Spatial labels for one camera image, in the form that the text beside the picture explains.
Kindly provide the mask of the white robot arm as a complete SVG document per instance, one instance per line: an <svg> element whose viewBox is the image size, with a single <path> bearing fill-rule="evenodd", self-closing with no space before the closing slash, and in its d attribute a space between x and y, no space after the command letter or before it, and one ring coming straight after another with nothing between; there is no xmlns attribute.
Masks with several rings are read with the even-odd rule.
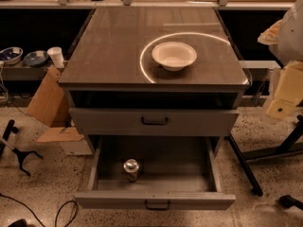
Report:
<svg viewBox="0 0 303 227"><path fill-rule="evenodd" d="M258 42L268 45L283 65L271 98L265 103L265 113L280 120L303 100L303 0L296 0L281 20L259 35Z"/></svg>

